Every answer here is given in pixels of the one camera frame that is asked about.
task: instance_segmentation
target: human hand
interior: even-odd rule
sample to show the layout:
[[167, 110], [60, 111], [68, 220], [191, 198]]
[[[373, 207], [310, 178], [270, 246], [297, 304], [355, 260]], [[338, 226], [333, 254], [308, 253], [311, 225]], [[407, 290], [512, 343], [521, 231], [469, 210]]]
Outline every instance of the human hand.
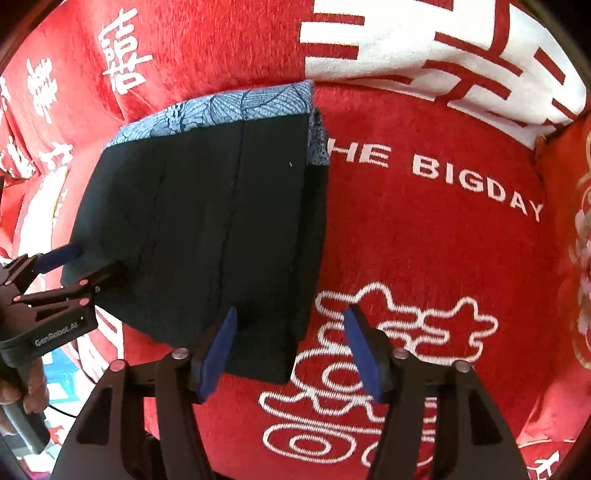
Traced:
[[[36, 359], [29, 371], [27, 381], [27, 395], [23, 399], [23, 406], [27, 414], [41, 413], [49, 405], [49, 390], [47, 377], [43, 370], [43, 361]], [[0, 405], [11, 405], [22, 397], [21, 392], [4, 380], [0, 380]], [[0, 434], [16, 435], [17, 431], [0, 408]]]

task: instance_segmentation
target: white chinese character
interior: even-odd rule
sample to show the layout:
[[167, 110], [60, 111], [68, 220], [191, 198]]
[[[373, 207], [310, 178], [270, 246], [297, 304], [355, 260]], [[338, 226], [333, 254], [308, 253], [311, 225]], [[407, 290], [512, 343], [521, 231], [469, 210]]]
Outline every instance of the white chinese character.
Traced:
[[27, 59], [27, 86], [33, 95], [33, 106], [39, 116], [45, 116], [45, 120], [51, 125], [49, 108], [52, 103], [57, 102], [57, 80], [50, 78], [51, 59], [41, 60], [41, 63], [33, 70], [31, 60]]
[[6, 154], [4, 152], [0, 152], [0, 170], [4, 173], [8, 173], [11, 177], [14, 177], [14, 170], [12, 167], [6, 168], [4, 165], [4, 159], [6, 158]]
[[529, 470], [533, 470], [538, 476], [537, 480], [547, 480], [552, 476], [552, 465], [560, 461], [560, 453], [556, 450], [553, 455], [548, 459], [536, 460], [535, 463], [539, 466], [528, 467]]
[[8, 110], [8, 105], [6, 102], [10, 102], [10, 93], [6, 88], [6, 80], [4, 77], [0, 77], [0, 100], [2, 101], [2, 105], [0, 105], [0, 121], [2, 121], [4, 112]]
[[467, 92], [448, 98], [450, 108], [533, 148], [539, 135], [556, 130], [553, 124], [568, 124], [582, 112], [587, 92], [557, 41], [513, 5], [505, 45], [493, 48], [501, 25], [496, 6], [495, 0], [455, 0], [450, 11], [421, 0], [314, 0], [314, 13], [363, 21], [303, 22], [300, 43], [350, 47], [344, 54], [307, 56], [306, 78], [430, 101], [463, 82]]
[[13, 143], [13, 139], [10, 135], [8, 136], [8, 145], [6, 146], [6, 149], [8, 154], [12, 157], [12, 161], [14, 162], [20, 177], [23, 179], [30, 179], [35, 173], [35, 167], [33, 167], [27, 160], [21, 149]]
[[53, 151], [47, 153], [39, 152], [39, 160], [47, 164], [47, 168], [50, 171], [54, 171], [57, 168], [57, 164], [53, 160], [55, 157], [62, 155], [60, 164], [62, 166], [70, 163], [74, 156], [72, 155], [72, 145], [59, 144], [57, 142], [51, 142], [51, 144], [53, 145]]
[[[130, 35], [135, 27], [131, 23], [125, 25], [137, 13], [136, 8], [128, 12], [124, 12], [122, 8], [119, 10], [119, 16], [115, 21], [103, 28], [98, 36], [108, 66], [108, 69], [103, 72], [103, 75], [110, 76], [112, 90], [120, 95], [125, 95], [130, 89], [146, 81], [142, 74], [135, 71], [135, 67], [140, 63], [151, 61], [153, 58], [152, 55], [144, 55], [138, 58], [136, 52], [138, 40], [133, 35]], [[111, 40], [106, 38], [106, 35], [115, 29], [117, 29], [117, 32], [115, 33], [115, 40], [111, 46]]]

